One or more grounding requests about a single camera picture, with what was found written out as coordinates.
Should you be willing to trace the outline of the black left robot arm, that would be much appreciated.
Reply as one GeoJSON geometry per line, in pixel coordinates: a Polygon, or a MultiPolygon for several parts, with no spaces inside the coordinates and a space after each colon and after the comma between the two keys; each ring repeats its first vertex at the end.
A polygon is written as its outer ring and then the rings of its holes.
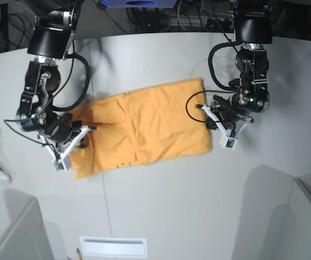
{"type": "Polygon", "coordinates": [[[221,124],[224,129],[235,132],[238,121],[253,122],[251,113],[261,113],[269,107],[269,61],[265,45],[271,44],[273,37],[269,1],[232,1],[231,12],[235,40],[213,47],[208,67],[214,83],[232,95],[228,99],[214,95],[211,111],[217,121],[207,119],[206,126],[216,130],[221,124]],[[240,76],[225,86],[215,75],[213,56],[220,49],[237,46],[240,50],[236,53],[235,64],[240,76]]]}

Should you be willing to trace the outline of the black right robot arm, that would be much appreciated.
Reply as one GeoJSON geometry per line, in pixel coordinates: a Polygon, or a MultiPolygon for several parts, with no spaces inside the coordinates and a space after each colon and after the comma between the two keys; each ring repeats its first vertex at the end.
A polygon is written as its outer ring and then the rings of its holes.
{"type": "Polygon", "coordinates": [[[24,1],[35,14],[35,27],[27,53],[30,61],[15,121],[24,132],[37,132],[45,146],[54,150],[78,135],[78,124],[70,111],[84,99],[89,82],[87,60],[76,52],[69,53],[80,17],[82,1],[24,1]],[[79,60],[85,66],[82,94],[68,107],[57,107],[54,97],[62,90],[59,60],[79,60]]]}

